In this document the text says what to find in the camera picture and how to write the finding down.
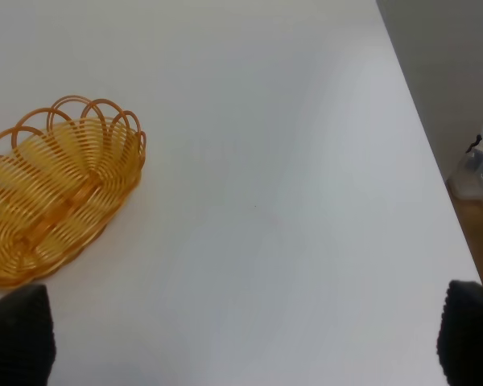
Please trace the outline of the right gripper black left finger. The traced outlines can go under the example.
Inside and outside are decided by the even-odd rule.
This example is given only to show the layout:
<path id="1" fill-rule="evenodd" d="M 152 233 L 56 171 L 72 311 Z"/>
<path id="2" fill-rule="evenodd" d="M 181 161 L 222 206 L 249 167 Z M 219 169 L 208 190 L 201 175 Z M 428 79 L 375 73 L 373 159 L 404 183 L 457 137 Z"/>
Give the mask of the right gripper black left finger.
<path id="1" fill-rule="evenodd" d="M 55 359 L 47 287 L 25 285 L 0 298 L 0 385 L 46 385 Z"/>

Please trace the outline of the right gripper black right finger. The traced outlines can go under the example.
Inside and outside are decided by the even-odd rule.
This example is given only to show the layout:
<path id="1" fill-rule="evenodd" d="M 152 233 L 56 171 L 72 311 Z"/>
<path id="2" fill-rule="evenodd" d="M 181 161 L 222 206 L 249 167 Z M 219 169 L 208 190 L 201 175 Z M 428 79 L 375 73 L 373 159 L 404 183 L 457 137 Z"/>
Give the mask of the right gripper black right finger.
<path id="1" fill-rule="evenodd" d="M 436 350 L 449 385 L 483 385 L 482 285 L 449 283 Z"/>

